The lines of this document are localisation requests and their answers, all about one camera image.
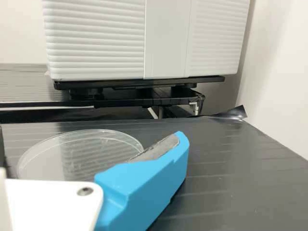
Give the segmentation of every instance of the white plastic part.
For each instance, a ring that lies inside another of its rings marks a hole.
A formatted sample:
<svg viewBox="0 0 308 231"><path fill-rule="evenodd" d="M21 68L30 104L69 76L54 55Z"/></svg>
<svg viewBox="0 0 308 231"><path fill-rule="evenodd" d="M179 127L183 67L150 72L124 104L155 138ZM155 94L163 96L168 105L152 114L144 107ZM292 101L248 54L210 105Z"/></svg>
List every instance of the white plastic part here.
<svg viewBox="0 0 308 231"><path fill-rule="evenodd" d="M189 0L147 0L145 78L185 77L190 7Z"/></svg>
<svg viewBox="0 0 308 231"><path fill-rule="evenodd" d="M0 167L0 230L11 231L12 222L10 216L9 202L5 188L6 174L4 168Z"/></svg>
<svg viewBox="0 0 308 231"><path fill-rule="evenodd" d="M96 173L143 151L118 131L88 129L63 133L28 149L17 164L20 179L92 181Z"/></svg>
<svg viewBox="0 0 308 231"><path fill-rule="evenodd" d="M250 0L43 0L58 81L237 72Z"/></svg>

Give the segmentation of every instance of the ribbed panel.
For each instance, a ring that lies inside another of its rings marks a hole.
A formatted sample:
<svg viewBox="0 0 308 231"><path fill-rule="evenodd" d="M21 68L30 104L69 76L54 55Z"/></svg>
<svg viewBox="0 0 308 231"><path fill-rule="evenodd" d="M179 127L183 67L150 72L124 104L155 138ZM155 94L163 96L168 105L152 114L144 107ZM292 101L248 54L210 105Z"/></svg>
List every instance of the ribbed panel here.
<svg viewBox="0 0 308 231"><path fill-rule="evenodd" d="M237 72L249 0L193 0L187 76Z"/></svg>
<svg viewBox="0 0 308 231"><path fill-rule="evenodd" d="M43 0L53 79L143 78L145 0Z"/></svg>

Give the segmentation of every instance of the table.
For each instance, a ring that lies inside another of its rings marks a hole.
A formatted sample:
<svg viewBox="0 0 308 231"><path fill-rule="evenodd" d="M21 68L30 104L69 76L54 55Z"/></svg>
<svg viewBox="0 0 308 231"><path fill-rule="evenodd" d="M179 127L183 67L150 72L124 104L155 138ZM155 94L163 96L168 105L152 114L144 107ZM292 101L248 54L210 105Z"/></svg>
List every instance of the table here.
<svg viewBox="0 0 308 231"><path fill-rule="evenodd" d="M248 123L226 118L2 125L11 177L22 153L62 132L125 132L144 147L177 130L190 141L187 177L151 231L307 230L308 162Z"/></svg>

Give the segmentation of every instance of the screw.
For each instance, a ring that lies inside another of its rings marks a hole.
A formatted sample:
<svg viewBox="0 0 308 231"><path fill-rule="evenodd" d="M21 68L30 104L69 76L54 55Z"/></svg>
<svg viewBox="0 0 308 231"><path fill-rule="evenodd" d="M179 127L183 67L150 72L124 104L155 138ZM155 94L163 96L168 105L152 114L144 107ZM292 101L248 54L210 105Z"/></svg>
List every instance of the screw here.
<svg viewBox="0 0 308 231"><path fill-rule="evenodd" d="M93 192L92 188L84 187L84 188L79 189L77 194L79 196L87 196L87 195L90 195L92 192Z"/></svg>

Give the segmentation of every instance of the petri dish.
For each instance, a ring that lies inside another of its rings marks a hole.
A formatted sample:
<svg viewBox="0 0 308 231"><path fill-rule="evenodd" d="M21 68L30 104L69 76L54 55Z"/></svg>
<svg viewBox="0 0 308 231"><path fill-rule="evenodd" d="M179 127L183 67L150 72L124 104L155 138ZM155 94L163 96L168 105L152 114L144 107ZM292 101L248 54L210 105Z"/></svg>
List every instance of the petri dish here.
<svg viewBox="0 0 308 231"><path fill-rule="evenodd" d="M93 181L96 173L143 152L141 143L119 131L88 129L48 138L28 149L17 164L27 180Z"/></svg>

